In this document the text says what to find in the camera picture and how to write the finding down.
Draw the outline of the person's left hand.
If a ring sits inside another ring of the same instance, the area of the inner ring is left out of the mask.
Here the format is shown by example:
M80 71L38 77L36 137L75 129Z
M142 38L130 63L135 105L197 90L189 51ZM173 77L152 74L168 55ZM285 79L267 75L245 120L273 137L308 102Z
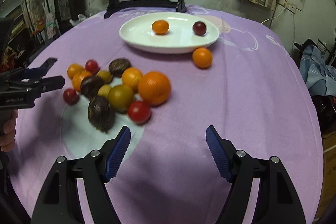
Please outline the person's left hand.
M1 151L10 152L15 146L15 135L17 124L18 110L13 110L11 113L11 118L5 122L3 125L3 135L1 136Z

